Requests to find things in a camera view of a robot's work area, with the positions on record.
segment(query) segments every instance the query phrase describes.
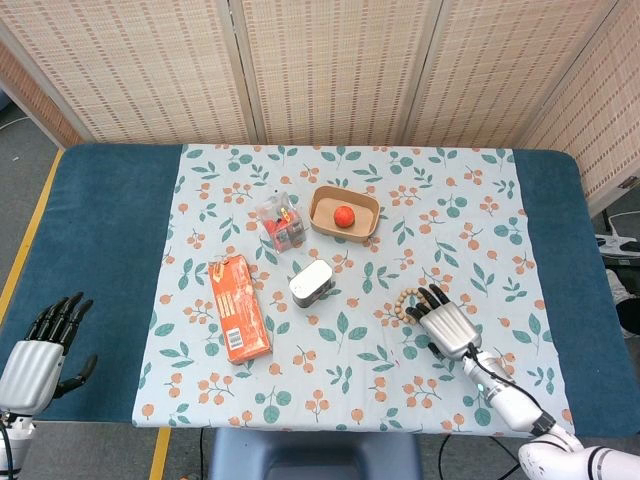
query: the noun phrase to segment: floral tablecloth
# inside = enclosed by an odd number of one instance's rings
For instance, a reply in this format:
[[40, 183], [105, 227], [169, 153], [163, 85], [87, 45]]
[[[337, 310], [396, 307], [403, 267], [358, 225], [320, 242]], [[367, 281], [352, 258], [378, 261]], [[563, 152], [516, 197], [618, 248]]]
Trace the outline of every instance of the floral tablecloth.
[[[255, 206], [287, 191], [308, 226], [325, 184], [378, 199], [374, 235], [355, 244], [308, 229], [277, 254]], [[273, 346], [240, 366], [207, 276], [209, 261], [236, 254], [251, 264]], [[335, 288], [301, 309], [288, 280], [316, 258]], [[429, 283], [573, 431], [510, 150], [185, 145], [133, 423], [512, 434], [461, 364], [435, 359], [424, 330], [395, 316], [399, 292]]]

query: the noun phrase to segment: wooden tray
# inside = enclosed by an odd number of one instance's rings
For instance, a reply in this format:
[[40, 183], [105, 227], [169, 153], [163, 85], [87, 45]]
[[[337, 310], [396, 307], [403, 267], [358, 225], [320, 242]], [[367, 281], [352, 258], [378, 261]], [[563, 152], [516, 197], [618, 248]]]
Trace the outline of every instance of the wooden tray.
[[[340, 228], [333, 221], [336, 208], [346, 205], [356, 215], [356, 221], [348, 228]], [[380, 216], [380, 204], [368, 195], [330, 185], [316, 189], [309, 208], [311, 228], [315, 231], [352, 242], [364, 242], [369, 238]]]

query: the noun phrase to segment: metal canister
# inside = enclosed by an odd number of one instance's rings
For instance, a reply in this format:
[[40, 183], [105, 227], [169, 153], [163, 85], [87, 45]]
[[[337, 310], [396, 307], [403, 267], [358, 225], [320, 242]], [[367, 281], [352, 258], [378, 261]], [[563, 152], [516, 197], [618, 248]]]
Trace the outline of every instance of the metal canister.
[[333, 287], [332, 268], [324, 260], [316, 260], [289, 282], [293, 301], [307, 308]]

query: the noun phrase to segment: wooden beads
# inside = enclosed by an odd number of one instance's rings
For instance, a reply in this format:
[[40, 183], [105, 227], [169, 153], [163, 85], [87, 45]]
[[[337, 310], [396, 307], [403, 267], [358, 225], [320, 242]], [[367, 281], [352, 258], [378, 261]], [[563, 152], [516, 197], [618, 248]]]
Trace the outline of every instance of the wooden beads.
[[396, 313], [398, 319], [402, 320], [405, 323], [415, 325], [417, 323], [416, 319], [411, 315], [407, 315], [404, 311], [404, 308], [402, 308], [404, 301], [407, 299], [407, 297], [411, 296], [417, 297], [420, 303], [427, 305], [427, 299], [422, 296], [417, 288], [405, 288], [402, 292], [400, 292], [400, 295], [398, 295], [398, 298], [396, 299], [394, 312]]

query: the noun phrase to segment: orange ball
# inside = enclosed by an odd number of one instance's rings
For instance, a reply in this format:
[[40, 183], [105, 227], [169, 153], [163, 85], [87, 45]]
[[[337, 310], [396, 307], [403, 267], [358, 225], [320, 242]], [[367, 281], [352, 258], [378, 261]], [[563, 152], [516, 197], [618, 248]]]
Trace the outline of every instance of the orange ball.
[[343, 205], [336, 208], [333, 212], [333, 221], [336, 222], [336, 225], [340, 228], [348, 228], [356, 221], [356, 214], [353, 213], [351, 207]]

